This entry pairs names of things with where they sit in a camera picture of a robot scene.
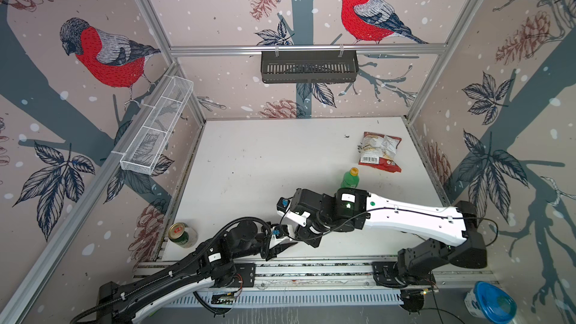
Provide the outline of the green plastic bottle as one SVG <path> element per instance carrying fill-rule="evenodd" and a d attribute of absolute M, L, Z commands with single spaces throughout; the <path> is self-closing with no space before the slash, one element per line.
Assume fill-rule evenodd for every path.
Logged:
<path fill-rule="evenodd" d="M 340 184 L 341 188 L 357 188 L 359 185 L 359 176 L 350 175 L 350 170 L 345 172 L 343 175 L 342 182 Z"/>

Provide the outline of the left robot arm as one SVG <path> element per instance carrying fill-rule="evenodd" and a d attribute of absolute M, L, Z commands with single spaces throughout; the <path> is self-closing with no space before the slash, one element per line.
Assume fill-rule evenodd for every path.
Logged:
<path fill-rule="evenodd" d="M 258 217 L 240 217 L 202 242 L 184 259 L 144 279 L 99 289 L 98 304 L 76 315 L 72 323 L 141 323 L 163 306 L 205 288 L 225 287 L 237 275 L 235 259 L 259 255 L 271 260 L 295 242 L 293 228 Z"/>

